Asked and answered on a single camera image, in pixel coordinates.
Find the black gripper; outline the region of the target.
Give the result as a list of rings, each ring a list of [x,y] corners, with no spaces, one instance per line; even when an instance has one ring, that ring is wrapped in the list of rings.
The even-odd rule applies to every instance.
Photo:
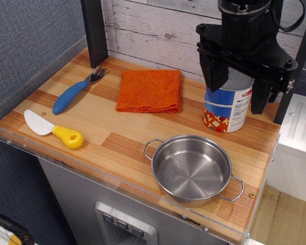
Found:
[[[298,63],[277,42],[276,10],[222,10],[222,24],[201,23],[198,52],[207,87],[215,92],[228,81],[229,68],[254,79],[252,114],[262,114],[279,92],[289,89]]]

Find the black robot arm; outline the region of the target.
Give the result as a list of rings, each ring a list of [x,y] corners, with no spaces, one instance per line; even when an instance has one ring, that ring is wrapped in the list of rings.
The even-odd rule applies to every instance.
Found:
[[[283,1],[218,1],[222,24],[201,23],[198,52],[206,85],[212,92],[228,80],[233,68],[254,79],[251,111],[262,114],[280,92],[294,84],[293,71],[298,63],[278,44],[279,30],[291,32],[302,23],[302,15],[289,27],[281,26]]]

